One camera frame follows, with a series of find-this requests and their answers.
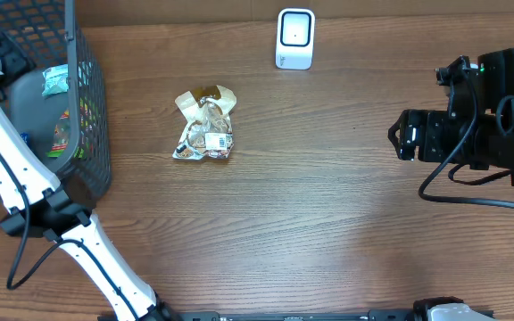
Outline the teal white snack packet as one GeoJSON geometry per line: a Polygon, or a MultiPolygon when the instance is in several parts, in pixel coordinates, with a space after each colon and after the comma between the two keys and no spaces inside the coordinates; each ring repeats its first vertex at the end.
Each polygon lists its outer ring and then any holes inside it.
{"type": "Polygon", "coordinates": [[[44,85],[42,96],[66,93],[69,90],[69,67],[67,64],[49,67],[42,72],[44,85]]]}

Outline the blue Oreo cookie pack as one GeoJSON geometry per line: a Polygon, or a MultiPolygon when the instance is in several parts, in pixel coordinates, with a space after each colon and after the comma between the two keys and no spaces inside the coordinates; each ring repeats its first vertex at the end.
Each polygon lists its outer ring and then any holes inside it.
{"type": "Polygon", "coordinates": [[[25,142],[25,144],[29,144],[29,134],[28,133],[20,133],[20,136],[22,140],[25,142]]]}

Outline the green Haribo gummy bag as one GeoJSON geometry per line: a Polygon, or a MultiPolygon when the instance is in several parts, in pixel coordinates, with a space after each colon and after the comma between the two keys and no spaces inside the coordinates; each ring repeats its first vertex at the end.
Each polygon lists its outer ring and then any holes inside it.
{"type": "MultiPolygon", "coordinates": [[[[80,117],[80,124],[85,127],[83,133],[90,133],[93,130],[91,123],[94,120],[91,109],[83,99],[79,100],[80,110],[83,111],[83,115],[80,117]]],[[[59,118],[54,128],[54,138],[51,150],[46,153],[49,158],[58,158],[61,156],[67,148],[70,140],[70,112],[66,110],[59,118]]]]}

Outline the beige clear cookie bag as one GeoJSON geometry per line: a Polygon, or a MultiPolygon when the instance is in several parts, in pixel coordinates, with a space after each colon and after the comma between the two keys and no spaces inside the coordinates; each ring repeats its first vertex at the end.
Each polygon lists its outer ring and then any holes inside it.
{"type": "Polygon", "coordinates": [[[227,159],[234,146],[229,113],[236,96],[224,86],[201,86],[176,98],[175,104],[187,121],[172,157],[199,161],[227,159]]]}

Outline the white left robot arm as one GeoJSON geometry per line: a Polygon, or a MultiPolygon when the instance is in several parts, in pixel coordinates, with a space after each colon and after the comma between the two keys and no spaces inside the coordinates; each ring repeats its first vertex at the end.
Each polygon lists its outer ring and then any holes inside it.
{"type": "Polygon", "coordinates": [[[0,106],[0,197],[3,230],[45,237],[75,259],[119,320],[177,320],[122,258],[95,213],[111,183],[104,79],[73,14],[66,16],[70,140],[58,169],[45,165],[0,106]]]}

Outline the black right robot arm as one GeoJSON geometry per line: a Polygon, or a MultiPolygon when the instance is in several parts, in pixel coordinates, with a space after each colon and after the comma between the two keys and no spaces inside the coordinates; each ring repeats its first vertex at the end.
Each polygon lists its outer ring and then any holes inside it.
{"type": "Polygon", "coordinates": [[[389,128],[399,159],[507,169],[514,185],[514,48],[460,56],[435,71],[444,111],[405,110],[389,128]]]}

